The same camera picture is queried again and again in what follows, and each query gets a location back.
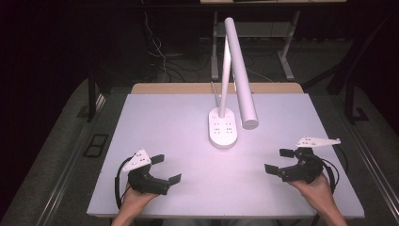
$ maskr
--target wrist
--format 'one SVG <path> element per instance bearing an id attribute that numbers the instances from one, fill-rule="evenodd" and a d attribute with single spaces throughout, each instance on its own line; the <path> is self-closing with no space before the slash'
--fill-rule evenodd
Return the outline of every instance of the wrist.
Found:
<path id="1" fill-rule="evenodd" d="M 337 207 L 325 210 L 323 213 L 319 213 L 319 215 L 326 221 L 328 226 L 347 225 L 345 219 L 343 218 L 343 215 Z"/>
<path id="2" fill-rule="evenodd" d="M 129 226 L 135 217 L 127 211 L 120 211 L 112 221 L 112 226 Z"/>

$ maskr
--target cable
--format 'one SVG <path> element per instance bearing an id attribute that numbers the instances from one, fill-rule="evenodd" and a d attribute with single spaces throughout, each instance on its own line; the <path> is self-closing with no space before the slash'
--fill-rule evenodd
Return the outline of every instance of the cable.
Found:
<path id="1" fill-rule="evenodd" d="M 147 15 L 147 12 L 146 12 L 146 11 L 144 11 L 144 16 L 145 16 L 145 23 L 144 23 L 144 24 L 145 24 L 145 26 L 147 27 L 147 29 L 149 30 L 149 32 L 150 32 L 150 39 L 152 40 L 152 43 L 153 43 L 153 45 L 155 46 L 156 51 L 159 53 L 160 56 L 157 56 L 157 55 L 155 55 L 154 53 L 151 53 L 150 51 L 148 51 L 148 53 L 151 54 L 151 55 L 153 55 L 153 56 L 155 56 L 155 57 L 162 57 L 162 58 L 164 59 L 164 78 L 162 79 L 162 82 L 164 82 L 164 81 L 165 81 L 165 77 L 167 76 L 167 68 L 165 67 L 165 66 L 166 66 L 167 58 L 166 58 L 166 57 L 162 54 L 162 52 L 161 52 L 161 44 L 162 44 L 162 42 L 161 42 L 158 38 L 155 37 L 155 38 L 159 41 L 159 44 L 156 44 L 156 43 L 155 43 L 155 40 L 154 40 L 154 37 L 153 37 L 153 33 L 152 33 L 152 31 L 151 31 L 151 29 L 150 29 L 150 27 L 149 27 L 149 18 L 148 18 L 148 15 Z"/>
<path id="2" fill-rule="evenodd" d="M 348 158 L 347 158 L 345 152 L 343 151 L 343 148 L 341 148 L 340 145 L 334 145 L 334 147 L 337 147 L 337 148 L 338 148 L 338 151 L 340 151 L 340 153 L 343 155 L 343 159 L 344 159 L 344 161 L 345 161 L 345 162 L 344 162 L 345 168 L 344 168 L 343 170 L 344 170 L 345 174 L 348 174 L 348 171 L 349 171 L 349 161 L 348 161 Z"/>
<path id="3" fill-rule="evenodd" d="M 120 172 L 122 171 L 123 166 L 129 162 L 132 159 L 132 157 L 126 158 L 122 164 L 120 164 L 120 168 L 118 169 L 117 176 L 115 177 L 115 200 L 117 202 L 118 209 L 120 209 L 120 206 L 122 205 L 121 197 L 120 197 Z"/>

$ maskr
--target black cable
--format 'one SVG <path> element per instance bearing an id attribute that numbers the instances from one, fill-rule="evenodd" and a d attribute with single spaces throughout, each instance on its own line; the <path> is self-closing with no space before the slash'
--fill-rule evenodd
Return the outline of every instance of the black cable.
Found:
<path id="1" fill-rule="evenodd" d="M 343 159 L 344 159 L 344 161 L 345 161 L 345 162 L 344 162 L 345 168 L 344 168 L 343 170 L 345 171 L 345 174 L 348 174 L 348 171 L 349 171 L 349 161 L 348 161 L 348 158 L 347 158 L 345 152 L 343 151 L 343 148 L 341 148 L 340 145 L 335 145 L 334 147 L 337 147 L 338 151 L 342 154 Z"/>
<path id="2" fill-rule="evenodd" d="M 329 163 L 329 165 L 331 165 L 335 169 L 335 171 L 337 172 L 337 180 L 334 182 L 335 186 L 337 186 L 338 182 L 340 181 L 340 173 L 338 172 L 338 169 L 334 166 L 334 164 L 332 164 L 331 162 L 327 161 L 326 159 L 323 159 L 323 158 L 320 158 L 320 159 L 323 160 L 324 162 Z"/>
<path id="3" fill-rule="evenodd" d="M 339 172 L 337 170 L 337 168 L 334 166 L 334 164 L 330 163 L 329 161 L 327 161 L 326 159 L 322 159 L 319 158 L 318 156 L 316 156 L 323 164 L 323 167 L 326 169 L 327 171 L 327 175 L 328 175 L 328 179 L 329 179 L 329 188 L 331 189 L 331 194 L 334 194 L 334 190 L 335 187 L 338 184 L 338 181 L 335 181 L 335 177 L 334 177 L 334 173 L 332 172 L 331 167 L 329 167 L 326 162 L 328 162 L 336 171 L 337 171 L 337 176 L 338 176 L 338 180 L 339 180 Z M 313 221 L 311 222 L 311 226 L 315 226 L 317 224 L 317 222 L 319 221 L 320 216 L 319 214 L 316 214 L 313 218 Z"/>
<path id="4" fill-rule="evenodd" d="M 120 197 L 120 172 L 122 171 L 123 166 L 127 162 L 129 162 L 131 159 L 132 159 L 132 157 L 128 157 L 122 162 L 122 164 L 120 164 L 120 168 L 118 169 L 117 176 L 115 177 L 115 181 L 114 181 L 115 182 L 115 200 L 117 202 L 118 209 L 120 209 L 120 206 L 122 205 L 122 201 L 121 201 L 121 197 Z"/>
<path id="5" fill-rule="evenodd" d="M 122 196 L 120 196 L 121 199 L 123 199 L 124 195 L 125 195 L 126 192 L 129 190 L 130 187 L 131 187 L 131 186 L 128 186 L 128 187 L 126 188 L 126 190 L 123 192 Z"/>

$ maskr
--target white desk lamp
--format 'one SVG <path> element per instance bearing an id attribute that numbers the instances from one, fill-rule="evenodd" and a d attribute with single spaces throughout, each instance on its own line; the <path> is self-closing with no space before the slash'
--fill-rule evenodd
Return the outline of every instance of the white desk lamp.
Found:
<path id="1" fill-rule="evenodd" d="M 227 18 L 226 41 L 223 59 L 222 95 L 220 106 L 209 113 L 209 139 L 218 149 L 232 147 L 237 140 L 237 127 L 234 113 L 226 107 L 226 98 L 229 85 L 230 69 L 234 78 L 235 90 L 237 92 L 238 105 L 241 114 L 241 124 L 244 129 L 255 129 L 258 127 L 258 116 L 252 100 L 247 70 L 238 42 L 234 20 Z"/>

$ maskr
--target dark background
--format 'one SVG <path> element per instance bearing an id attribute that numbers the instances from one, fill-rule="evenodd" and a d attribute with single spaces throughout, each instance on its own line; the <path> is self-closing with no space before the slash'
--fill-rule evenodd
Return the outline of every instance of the dark background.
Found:
<path id="1" fill-rule="evenodd" d="M 393 7 L 390 1 L 361 2 L 348 1 L 343 8 L 314 5 L 304 9 L 296 40 L 364 40 Z M 115 86 L 152 81 L 154 69 L 147 54 L 149 34 L 142 11 L 87 9 L 76 6 L 78 2 L 47 0 L 1 0 L 0 4 L 1 119 L 5 125 L 1 138 L 6 144 L 0 156 L 1 218 L 63 106 L 89 74 L 95 74 L 100 91 L 107 93 Z M 262 9 L 258 13 L 226 9 L 219 18 L 279 20 L 290 17 L 292 11 L 266 14 Z M 399 134 L 398 15 L 385 22 L 352 75 Z M 198 53 L 198 37 L 212 35 L 211 10 L 157 10 L 149 12 L 149 17 L 154 33 L 167 48 L 181 49 L 190 57 Z"/>

